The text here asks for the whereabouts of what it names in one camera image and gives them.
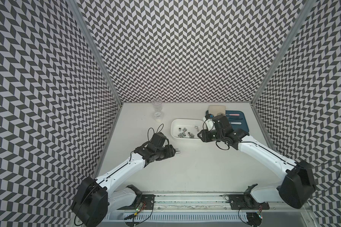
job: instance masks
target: cable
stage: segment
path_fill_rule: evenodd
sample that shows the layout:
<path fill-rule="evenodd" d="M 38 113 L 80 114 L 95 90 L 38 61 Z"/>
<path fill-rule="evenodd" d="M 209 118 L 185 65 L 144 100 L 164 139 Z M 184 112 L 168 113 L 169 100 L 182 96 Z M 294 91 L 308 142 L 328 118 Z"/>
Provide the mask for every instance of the cable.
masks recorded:
<path fill-rule="evenodd" d="M 85 200 L 87 199 L 87 197 L 91 194 L 91 192 L 92 192 L 93 190 L 95 190 L 95 188 L 97 188 L 97 186 L 95 186 L 95 187 L 90 191 L 90 193 L 87 194 L 87 196 L 85 197 L 85 199 L 82 201 L 80 207 L 78 208 L 77 213 L 80 211 L 80 209 L 81 209 L 81 207 L 82 207 L 82 204 L 85 202 Z M 81 225 L 83 225 L 83 222 L 82 222 L 82 224 L 80 224 L 80 225 L 77 225 L 77 224 L 76 224 L 76 217 L 77 217 L 77 214 L 74 216 L 74 225 L 75 225 L 75 226 L 81 226 Z"/>
<path fill-rule="evenodd" d="M 240 218 L 240 220 L 242 221 L 242 222 L 244 222 L 242 219 L 241 219 L 241 217 L 240 217 L 240 210 L 242 209 L 242 208 L 247 208 L 247 207 L 240 207 L 239 208 L 239 211 L 237 212 L 237 215 L 238 215 L 238 217 Z"/>
<path fill-rule="evenodd" d="M 159 127 L 158 127 L 158 129 L 157 129 L 157 133 L 160 133 L 160 131 L 163 129 L 163 127 L 164 127 L 164 124 L 159 125 Z"/>
<path fill-rule="evenodd" d="M 150 129 L 153 130 L 153 135 L 155 134 L 154 128 L 150 127 L 150 128 L 148 129 L 148 135 L 147 135 L 147 136 L 148 136 L 148 141 L 150 141 L 150 140 L 149 140 L 149 130 L 150 130 Z"/>
<path fill-rule="evenodd" d="M 205 126 L 205 123 L 206 123 L 206 121 L 207 121 L 208 119 L 206 119 L 204 122 L 203 122 L 203 124 L 202 124 L 202 129 L 203 130 L 206 130 L 205 128 L 204 128 L 204 126 Z"/>
<path fill-rule="evenodd" d="M 150 216 L 153 214 L 153 211 L 154 211 L 154 204 L 153 204 L 152 212 L 150 213 L 149 217 L 147 217 L 144 221 L 141 221 L 141 222 L 140 222 L 139 224 L 137 224 L 137 225 L 140 225 L 141 223 L 143 223 L 143 222 L 145 222 L 146 220 L 148 220 L 148 219 L 150 218 Z"/>
<path fill-rule="evenodd" d="M 320 164 L 320 165 L 318 165 L 318 166 L 314 166 L 314 168 L 319 167 L 319 166 L 322 166 L 322 165 L 325 165 L 325 164 L 327 164 L 327 163 L 329 163 L 329 162 L 333 162 L 333 161 L 335 161 L 335 162 L 337 163 L 336 160 L 330 160 L 330 161 L 325 162 L 325 163 L 322 163 L 322 164 Z M 327 192 L 329 189 L 331 189 L 331 188 L 336 184 L 336 182 L 337 182 L 337 181 L 340 179 L 340 177 L 341 177 L 341 162 L 339 162 L 339 164 L 340 164 L 340 172 L 339 172 L 339 175 L 337 176 L 337 178 L 335 179 L 335 181 L 334 181 L 327 189 L 325 189 L 324 191 L 322 191 L 322 192 L 319 193 L 318 195 L 313 196 L 311 199 L 317 198 L 319 195 L 322 195 L 323 193 Z"/>
<path fill-rule="evenodd" d="M 132 151 L 132 152 L 134 152 L 134 151 Z M 130 160 L 129 160 L 129 162 L 131 162 L 131 153 L 132 153 L 132 152 L 130 152 Z"/>
<path fill-rule="evenodd" d="M 227 147 L 228 147 L 227 149 L 222 149 L 222 148 L 220 148 L 220 149 L 221 149 L 221 150 L 229 150 L 229 149 L 230 149 L 230 146 L 229 146 L 228 144 L 226 144 L 226 145 L 227 145 Z"/>
<path fill-rule="evenodd" d="M 226 196 L 227 196 L 227 195 L 224 195 L 224 199 L 225 199 L 226 201 L 230 201 L 229 199 L 226 199 Z"/>
<path fill-rule="evenodd" d="M 263 149 L 266 150 L 267 152 L 269 152 L 269 153 L 271 153 L 272 155 L 274 155 L 275 157 L 279 158 L 281 161 L 284 161 L 281 157 L 277 156 L 277 155 L 274 154 L 273 152 L 270 152 L 268 149 L 265 149 L 265 148 L 262 147 L 260 144 L 257 144 L 257 143 L 252 142 L 252 141 L 241 141 L 241 142 L 237 142 L 237 143 L 232 143 L 232 144 L 230 144 L 230 146 L 232 146 L 232 145 L 234 145 L 234 144 L 238 144 L 238 143 L 254 143 L 255 145 L 257 145 L 257 146 L 263 148 Z M 296 167 L 295 165 L 292 165 L 292 164 L 288 163 L 287 161 L 284 161 L 284 162 L 285 162 L 286 164 L 289 164 L 289 165 L 291 165 L 291 166 Z"/>

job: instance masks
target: white plastic bin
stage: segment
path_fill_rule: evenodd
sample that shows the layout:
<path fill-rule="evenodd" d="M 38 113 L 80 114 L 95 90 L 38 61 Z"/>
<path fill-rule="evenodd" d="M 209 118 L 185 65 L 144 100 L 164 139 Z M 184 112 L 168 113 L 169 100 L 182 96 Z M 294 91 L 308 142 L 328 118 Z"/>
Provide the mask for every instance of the white plastic bin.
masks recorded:
<path fill-rule="evenodd" d="M 202 130 L 202 124 L 203 121 L 201 120 L 195 120 L 195 119 L 175 119 L 172 122 L 172 125 L 170 127 L 170 134 L 173 136 L 175 139 L 199 139 L 197 137 L 197 134 Z M 179 128 L 183 129 L 186 128 L 187 131 L 185 132 L 186 136 L 184 138 L 178 137 L 178 134 L 183 132 L 182 130 L 179 131 Z M 188 135 L 188 132 L 193 133 L 195 137 L 191 139 Z"/>

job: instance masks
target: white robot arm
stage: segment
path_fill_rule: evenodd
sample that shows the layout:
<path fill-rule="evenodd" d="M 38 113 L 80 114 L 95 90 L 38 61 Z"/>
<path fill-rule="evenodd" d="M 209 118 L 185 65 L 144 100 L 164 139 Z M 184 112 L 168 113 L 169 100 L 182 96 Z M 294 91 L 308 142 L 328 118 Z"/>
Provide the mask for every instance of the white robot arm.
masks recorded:
<path fill-rule="evenodd" d="M 116 168 L 96 179 L 84 179 L 77 188 L 71 210 L 86 227 L 95 227 L 108 212 L 125 206 L 135 206 L 137 197 L 141 196 L 136 187 L 129 185 L 122 191 L 114 191 L 149 163 L 171 158 L 178 152 L 178 149 L 169 144 L 165 135 L 155 133 L 150 141 L 135 148 L 130 157 Z"/>
<path fill-rule="evenodd" d="M 244 152 L 267 166 L 280 179 L 274 184 L 253 184 L 244 192 L 245 204 L 254 207 L 259 203 L 286 202 L 294 208 L 302 205 L 316 190 L 312 166 L 296 162 L 264 146 L 242 129 L 233 130 L 227 117 L 208 114 L 204 117 L 207 128 L 197 135 L 203 142 L 224 142 Z"/>

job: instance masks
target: white table surface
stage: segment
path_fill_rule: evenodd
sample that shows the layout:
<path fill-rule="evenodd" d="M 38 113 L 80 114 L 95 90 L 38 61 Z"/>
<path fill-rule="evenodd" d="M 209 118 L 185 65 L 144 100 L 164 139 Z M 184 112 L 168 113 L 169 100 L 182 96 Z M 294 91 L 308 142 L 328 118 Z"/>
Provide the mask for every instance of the white table surface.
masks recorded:
<path fill-rule="evenodd" d="M 126 180 L 122 188 L 133 184 L 141 191 L 243 192 L 255 183 L 278 182 L 277 176 L 266 166 L 234 148 L 220 150 L 214 142 L 203 143 L 198 139 L 185 142 L 171 136 L 174 119 L 201 120 L 209 105 L 225 105 L 227 110 L 242 111 L 250 135 L 267 145 L 249 103 L 164 103 L 162 122 L 153 119 L 151 103 L 125 103 L 100 168 L 100 175 L 123 162 L 131 151 L 146 142 L 149 127 L 157 130 L 163 123 L 161 132 L 181 153 L 150 163 Z"/>

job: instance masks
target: chevron patterned wall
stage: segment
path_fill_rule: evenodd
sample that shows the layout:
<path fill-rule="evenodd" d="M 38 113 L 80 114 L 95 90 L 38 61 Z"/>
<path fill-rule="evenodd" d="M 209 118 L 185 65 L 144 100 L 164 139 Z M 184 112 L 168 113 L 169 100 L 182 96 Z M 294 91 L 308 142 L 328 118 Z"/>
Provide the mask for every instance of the chevron patterned wall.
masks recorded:
<path fill-rule="evenodd" d="M 316 3 L 257 103 L 279 151 L 314 165 L 341 162 L 341 1 Z M 340 166 L 315 170 L 309 203 L 322 226 L 341 226 Z"/>
<path fill-rule="evenodd" d="M 0 0 L 0 226 L 59 226 L 118 109 L 64 0 Z"/>
<path fill-rule="evenodd" d="M 77 0 L 124 102 L 250 101 L 304 0 Z"/>

